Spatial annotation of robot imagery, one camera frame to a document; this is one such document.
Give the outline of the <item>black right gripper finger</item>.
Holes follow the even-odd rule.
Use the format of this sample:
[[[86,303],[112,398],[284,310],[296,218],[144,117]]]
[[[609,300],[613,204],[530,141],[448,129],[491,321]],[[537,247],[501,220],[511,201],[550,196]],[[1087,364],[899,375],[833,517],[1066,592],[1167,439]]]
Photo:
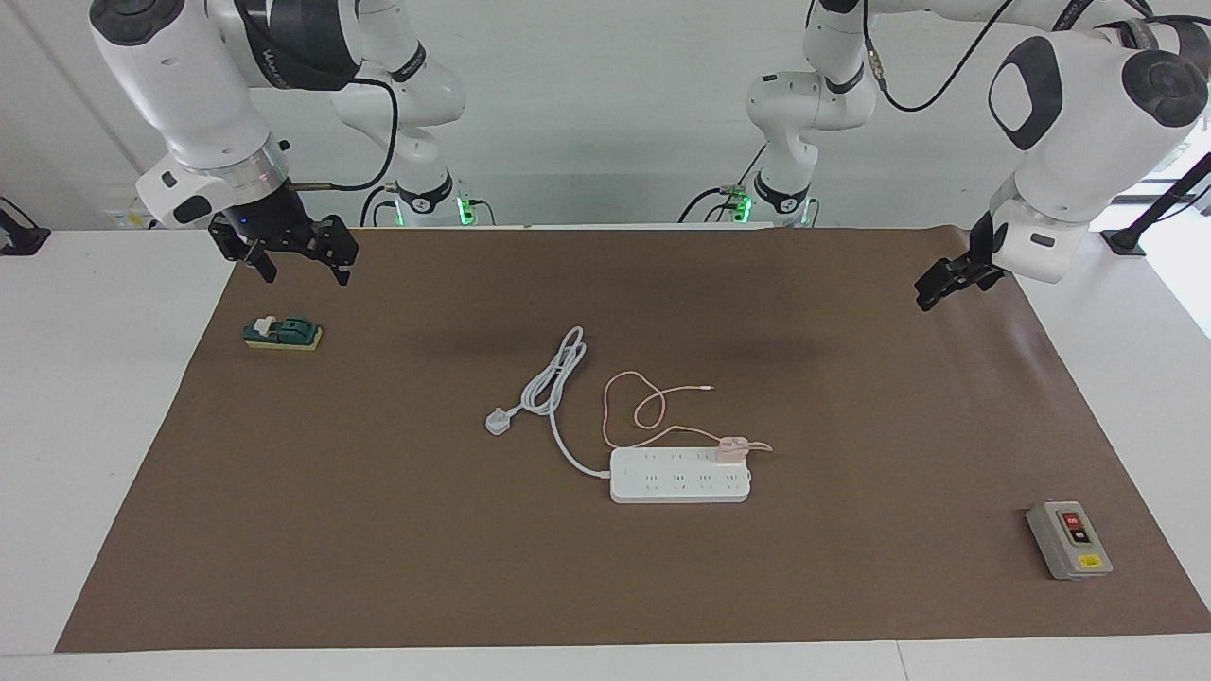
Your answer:
[[[352,267],[358,258],[358,241],[339,216],[325,216],[308,225],[308,259],[328,267],[337,284],[349,285]]]
[[[220,254],[229,262],[242,263],[243,267],[254,269],[264,284],[272,284],[276,280],[277,268],[262,241],[246,242],[243,238],[239,236],[237,229],[226,219],[211,221],[210,236],[216,241]]]

